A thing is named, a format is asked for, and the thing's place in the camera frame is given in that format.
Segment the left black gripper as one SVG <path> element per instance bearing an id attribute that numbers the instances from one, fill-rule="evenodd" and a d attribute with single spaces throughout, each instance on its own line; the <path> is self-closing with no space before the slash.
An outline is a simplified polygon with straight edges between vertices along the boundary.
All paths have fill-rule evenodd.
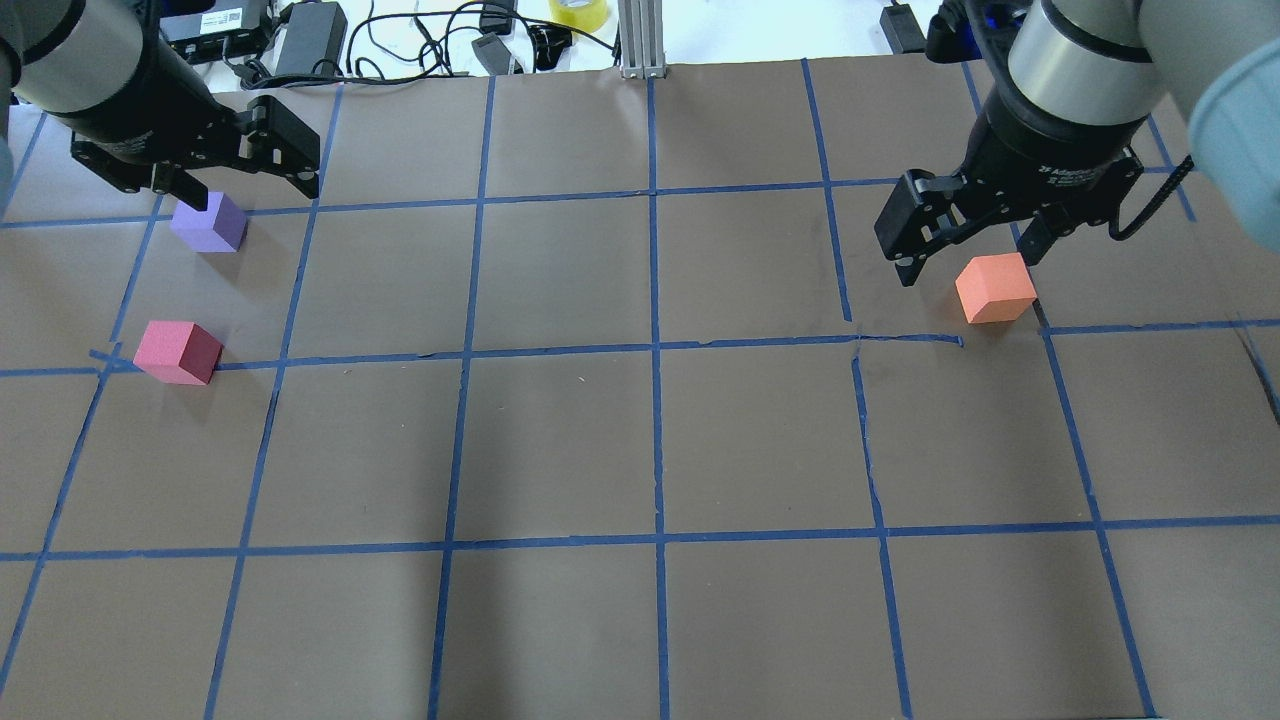
<path id="1" fill-rule="evenodd" d="M 233 111 L 161 40 L 143 42 L 138 65 L 111 97 L 63 111 L 60 122 L 123 164 L 152 167 L 152 192 L 196 211 L 209 209 L 209 187 L 184 168 L 266 173 L 285 179 L 308 200 L 320 195 L 323 146 L 315 129 L 269 95 Z"/>

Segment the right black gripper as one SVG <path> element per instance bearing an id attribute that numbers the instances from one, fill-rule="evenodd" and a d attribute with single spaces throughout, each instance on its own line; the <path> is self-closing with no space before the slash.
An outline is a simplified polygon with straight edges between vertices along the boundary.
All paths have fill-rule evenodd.
<path id="1" fill-rule="evenodd" d="M 1132 152 L 1139 127 L 1138 120 L 1084 126 L 1020 95 L 991 92 L 955 174 L 899 177 L 873 225 L 881 251 L 900 284 L 913 287 L 941 250 L 1032 217 L 1018 251 L 1027 266 L 1037 266 L 1076 225 L 1117 217 L 1140 169 Z"/>

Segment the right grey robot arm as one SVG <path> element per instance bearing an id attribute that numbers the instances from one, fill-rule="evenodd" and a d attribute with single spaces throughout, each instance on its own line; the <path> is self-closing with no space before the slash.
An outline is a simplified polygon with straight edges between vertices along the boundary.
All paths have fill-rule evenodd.
<path id="1" fill-rule="evenodd" d="M 1028 224 L 1034 266 L 1080 225 L 1138 232 L 1192 172 L 1260 246 L 1277 249 L 1275 1 L 945 1 L 924 35 L 938 64 L 983 61 L 993 87 L 957 169 L 906 170 L 874 224 L 902 286 L 987 227 Z M 1162 99 L 1188 154 L 1128 223 L 1143 168 L 1132 141 Z"/>

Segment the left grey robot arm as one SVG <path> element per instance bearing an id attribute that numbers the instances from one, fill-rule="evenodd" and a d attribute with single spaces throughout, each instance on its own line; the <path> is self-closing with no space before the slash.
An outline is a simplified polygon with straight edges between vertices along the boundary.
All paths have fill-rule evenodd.
<path id="1" fill-rule="evenodd" d="M 237 111 L 160 35 L 157 13 L 123 1 L 5 1 L 3 90 L 72 133 L 70 155 L 123 193 L 204 210 L 196 172 L 270 174 L 320 193 L 321 141 L 283 101 Z"/>

